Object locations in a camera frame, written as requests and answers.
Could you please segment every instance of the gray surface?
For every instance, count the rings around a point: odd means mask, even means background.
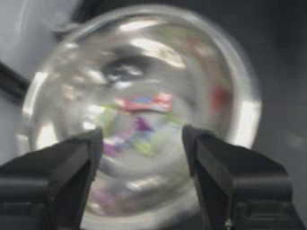
[[[51,28],[74,10],[78,0],[0,1],[0,60],[28,79],[56,40]],[[0,92],[0,163],[16,156],[20,104]]]

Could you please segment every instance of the colorful items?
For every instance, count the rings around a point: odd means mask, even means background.
[[[112,106],[91,106],[91,112],[96,112],[95,124],[99,124],[103,128],[103,137],[108,137],[111,134],[111,127],[118,117],[119,111]]]
[[[128,144],[128,141],[135,138],[139,132],[150,131],[151,127],[142,117],[136,117],[134,126],[126,129],[118,137],[110,137],[104,140],[103,148],[104,154],[108,156],[118,156],[118,153]]]
[[[158,93],[155,96],[136,96],[130,99],[116,99],[116,104],[124,111],[160,111],[170,112],[172,108],[171,93]]]
[[[146,156],[154,156],[163,143],[174,137],[174,134],[180,131],[182,126],[168,121],[163,121],[152,130],[143,133],[135,138],[130,144]]]

